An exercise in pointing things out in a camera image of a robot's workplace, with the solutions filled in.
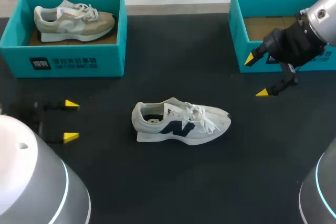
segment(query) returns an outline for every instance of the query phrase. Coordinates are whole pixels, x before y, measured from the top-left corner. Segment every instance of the shoe heel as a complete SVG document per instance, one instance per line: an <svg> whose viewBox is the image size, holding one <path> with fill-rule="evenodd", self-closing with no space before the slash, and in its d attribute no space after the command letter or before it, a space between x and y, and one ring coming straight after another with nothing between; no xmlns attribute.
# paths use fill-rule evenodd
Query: shoe heel
<svg viewBox="0 0 336 224"><path fill-rule="evenodd" d="M152 143L152 142L161 142L166 140L165 134L148 134L148 133L142 133L138 132L138 136L136 137L138 142L142 143Z"/></svg>

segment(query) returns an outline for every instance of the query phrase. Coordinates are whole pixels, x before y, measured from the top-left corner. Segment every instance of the hiking shoe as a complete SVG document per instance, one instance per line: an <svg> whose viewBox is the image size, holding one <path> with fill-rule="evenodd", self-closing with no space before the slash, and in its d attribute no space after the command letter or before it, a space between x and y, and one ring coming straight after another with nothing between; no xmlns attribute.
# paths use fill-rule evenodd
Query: hiking shoe
<svg viewBox="0 0 336 224"><path fill-rule="evenodd" d="M86 4L64 0L58 7L35 7L34 20L42 42L67 39L92 41L107 34L116 22L113 14L99 12Z"/></svg>
<svg viewBox="0 0 336 224"><path fill-rule="evenodd" d="M170 98L161 103L139 102L132 112L132 123L138 142L177 139L198 145L221 136L231 119L224 110Z"/></svg>

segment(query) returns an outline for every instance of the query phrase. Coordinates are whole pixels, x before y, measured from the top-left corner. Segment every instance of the black table surface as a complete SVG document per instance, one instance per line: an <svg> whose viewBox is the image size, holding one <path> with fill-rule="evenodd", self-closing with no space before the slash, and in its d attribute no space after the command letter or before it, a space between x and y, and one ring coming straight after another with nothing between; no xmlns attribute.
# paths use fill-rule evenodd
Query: black table surface
<svg viewBox="0 0 336 224"><path fill-rule="evenodd" d="M80 139L52 148L87 186L90 223L302 223L301 183L335 135L336 72L255 97L279 78L239 73L226 14L130 16L123 78L15 80L1 59L0 101L80 104L62 119ZM222 108L232 124L204 145L138 143L135 104L170 97Z"/></svg>

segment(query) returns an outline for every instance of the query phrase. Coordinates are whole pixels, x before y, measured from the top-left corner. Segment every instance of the white shoelace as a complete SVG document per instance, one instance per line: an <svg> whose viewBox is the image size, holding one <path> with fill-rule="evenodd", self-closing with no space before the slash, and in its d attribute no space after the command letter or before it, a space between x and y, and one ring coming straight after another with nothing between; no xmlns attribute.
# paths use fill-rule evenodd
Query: white shoelace
<svg viewBox="0 0 336 224"><path fill-rule="evenodd" d="M76 4L75 8L76 9L79 8L78 11L80 11L80 12L86 12L83 15L75 17L75 19L84 18L84 19L87 19L87 21L95 21L95 20L97 20L99 18L99 14L98 14L97 9L92 8L91 5Z"/></svg>
<svg viewBox="0 0 336 224"><path fill-rule="evenodd" d="M186 119L188 122L191 122L191 123L200 122L204 131L208 134L212 134L215 129L218 129L220 131L220 129L216 126L216 124L213 123L211 120L209 120L205 116L205 108L204 107L198 106L198 105L193 105L193 104L188 103L188 102L186 102L186 104L190 105L191 108L185 107L187 109L187 112L186 112L185 116L183 117L184 119Z"/></svg>

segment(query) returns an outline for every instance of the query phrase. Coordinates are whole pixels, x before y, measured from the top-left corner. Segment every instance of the white sneaker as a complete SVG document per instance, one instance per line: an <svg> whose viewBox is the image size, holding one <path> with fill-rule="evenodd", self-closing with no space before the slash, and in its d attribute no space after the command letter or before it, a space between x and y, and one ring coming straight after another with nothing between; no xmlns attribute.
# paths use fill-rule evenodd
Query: white sneaker
<svg viewBox="0 0 336 224"><path fill-rule="evenodd" d="M42 42L76 39L92 41L107 34L116 22L113 14L99 12L86 4L64 0L53 9L36 6L34 20Z"/></svg>
<svg viewBox="0 0 336 224"><path fill-rule="evenodd" d="M224 110L170 98L161 103L139 102L132 112L132 123L138 142L177 139L197 145L221 136L231 119Z"/></svg>

